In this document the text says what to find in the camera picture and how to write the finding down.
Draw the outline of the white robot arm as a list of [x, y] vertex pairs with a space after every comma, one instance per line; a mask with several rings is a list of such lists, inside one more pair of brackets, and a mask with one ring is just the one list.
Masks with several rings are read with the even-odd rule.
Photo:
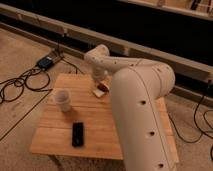
[[176, 171], [156, 100], [174, 87], [166, 63], [144, 58], [112, 57], [101, 44], [84, 60], [97, 81], [110, 72], [109, 96], [126, 171]]

